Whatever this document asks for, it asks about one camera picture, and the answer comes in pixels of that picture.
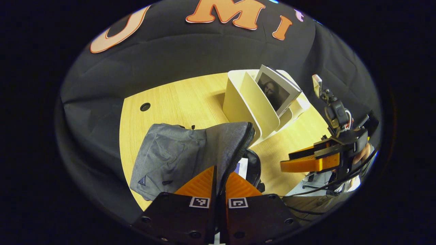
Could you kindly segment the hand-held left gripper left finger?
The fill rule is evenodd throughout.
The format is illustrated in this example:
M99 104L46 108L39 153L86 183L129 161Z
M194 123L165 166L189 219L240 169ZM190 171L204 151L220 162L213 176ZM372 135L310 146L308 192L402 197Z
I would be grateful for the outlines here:
M160 193L133 228L162 244L213 244L216 172L209 167L175 193Z

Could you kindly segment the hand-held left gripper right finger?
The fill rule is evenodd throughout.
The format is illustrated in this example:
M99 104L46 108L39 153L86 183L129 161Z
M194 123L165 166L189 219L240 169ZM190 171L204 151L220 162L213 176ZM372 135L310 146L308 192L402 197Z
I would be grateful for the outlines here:
M219 201L221 244L277 244L301 228L277 194L262 194L232 172Z

